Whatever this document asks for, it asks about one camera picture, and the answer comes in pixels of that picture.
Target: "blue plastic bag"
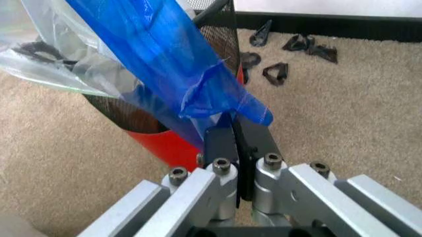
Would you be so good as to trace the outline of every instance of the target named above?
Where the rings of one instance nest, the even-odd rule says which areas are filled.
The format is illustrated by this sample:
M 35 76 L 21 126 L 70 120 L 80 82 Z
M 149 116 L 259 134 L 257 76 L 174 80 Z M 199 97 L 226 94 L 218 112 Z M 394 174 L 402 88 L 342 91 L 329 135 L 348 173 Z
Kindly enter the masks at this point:
M 180 117 L 235 110 L 256 123 L 272 122 L 269 109 L 236 82 L 174 0 L 66 1 Z

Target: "clear plastic bag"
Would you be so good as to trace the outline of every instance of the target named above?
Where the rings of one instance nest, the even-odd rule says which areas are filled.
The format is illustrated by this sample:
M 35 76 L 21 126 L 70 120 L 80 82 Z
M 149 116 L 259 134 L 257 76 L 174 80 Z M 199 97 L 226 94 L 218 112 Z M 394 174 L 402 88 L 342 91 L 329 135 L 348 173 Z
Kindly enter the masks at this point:
M 121 21 L 128 20 L 128 17 L 132 20 L 150 17 L 147 21 L 151 21 L 161 15 L 158 25 L 150 25 L 152 32 L 122 27 L 123 32 L 127 30 L 120 35 L 124 50 L 116 48 L 121 42 L 110 43 L 115 39 L 99 34 L 106 39 L 108 46 L 113 46 L 108 48 L 82 21 L 82 18 L 86 20 L 84 15 L 78 17 L 72 8 L 66 7 L 64 0 L 22 0 L 22 3 L 40 36 L 38 40 L 33 39 L 34 34 L 32 38 L 16 40 L 2 34 L 0 42 L 6 43 L 0 47 L 0 68 L 15 76 L 59 89 L 123 99 L 151 113 L 199 149 L 203 146 L 205 130 L 216 124 L 220 112 L 237 110 L 262 124 L 269 124 L 272 120 L 268 109 L 236 82 L 174 0 L 143 2 L 162 4 L 164 11 L 151 8 L 142 14 L 120 12 L 120 18 L 107 19 L 113 27 L 120 28 Z M 77 6 L 88 4 L 73 3 Z M 113 3 L 104 1 L 109 7 L 106 12 L 112 11 Z M 115 3 L 116 9 L 120 10 L 128 4 L 127 1 Z M 16 17 L 9 13 L 10 19 Z M 162 19 L 162 14 L 168 13 L 170 18 Z M 170 28 L 162 28 L 164 23 Z M 90 26 L 96 33 L 98 27 L 106 27 Z M 149 37 L 139 38 L 138 34 L 149 34 Z M 158 36 L 168 40 L 156 41 Z M 115 55 L 126 64 L 123 66 Z M 131 55 L 135 61 L 127 67 Z

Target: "black fabric piece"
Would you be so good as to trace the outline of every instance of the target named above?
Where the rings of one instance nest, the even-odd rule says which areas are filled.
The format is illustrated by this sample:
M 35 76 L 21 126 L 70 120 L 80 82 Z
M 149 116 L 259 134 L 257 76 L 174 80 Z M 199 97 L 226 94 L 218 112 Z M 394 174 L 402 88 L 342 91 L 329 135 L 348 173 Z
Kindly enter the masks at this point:
M 243 84 L 246 85 L 249 81 L 249 72 L 247 69 L 242 68 L 243 71 Z
M 249 38 L 249 43 L 255 47 L 262 47 L 267 44 L 268 34 L 270 33 L 272 20 L 267 21 L 261 28 L 259 28 L 251 37 Z
M 248 83 L 249 81 L 249 72 L 248 69 L 253 68 L 261 62 L 261 56 L 257 53 L 240 53 L 240 61 L 242 63 L 243 70 L 243 84 Z
M 287 51 L 303 51 L 307 50 L 311 45 L 315 44 L 314 37 L 304 37 L 302 35 L 295 35 L 282 47 Z
M 276 77 L 270 74 L 270 71 L 273 71 L 273 70 L 278 70 Z M 267 78 L 267 80 L 271 84 L 275 86 L 279 86 L 279 85 L 284 84 L 284 81 L 287 78 L 288 72 L 289 72 L 289 65 L 287 63 L 277 63 L 267 68 L 264 68 L 264 70 L 262 71 L 262 75 L 265 78 Z
M 240 53 L 240 60 L 243 69 L 250 69 L 261 62 L 261 56 L 257 53 Z
M 282 47 L 287 51 L 305 51 L 308 55 L 315 55 L 327 61 L 337 64 L 337 49 L 329 48 L 326 45 L 315 45 L 315 38 L 312 36 L 295 35 Z
M 12 50 L 44 63 L 56 63 L 60 61 L 70 71 L 77 63 L 77 61 L 66 60 L 60 54 L 59 50 L 43 41 L 24 43 L 20 45 L 20 47 L 13 48 Z
M 337 64 L 337 49 L 335 47 L 328 48 L 325 45 L 311 45 L 306 51 L 306 54 L 316 55 L 318 57 L 321 57 L 325 60 Z

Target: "hex socket screw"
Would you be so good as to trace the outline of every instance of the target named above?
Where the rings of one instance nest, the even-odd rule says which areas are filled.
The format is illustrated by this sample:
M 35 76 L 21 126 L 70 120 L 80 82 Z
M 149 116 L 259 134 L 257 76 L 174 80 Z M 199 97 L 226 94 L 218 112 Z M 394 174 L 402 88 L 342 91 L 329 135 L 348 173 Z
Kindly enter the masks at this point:
M 188 171 L 183 166 L 177 166 L 170 170 L 169 180 L 175 186 L 180 186 L 188 177 Z
M 324 178 L 328 178 L 330 174 L 330 167 L 322 161 L 313 161 L 309 164 L 312 169 L 314 169 L 318 174 L 322 175 Z
M 226 175 L 230 172 L 231 162 L 227 158 L 216 158 L 212 162 L 212 170 L 218 175 Z
M 271 170 L 277 170 L 281 168 L 283 158 L 277 153 L 267 153 L 264 156 L 264 164 Z

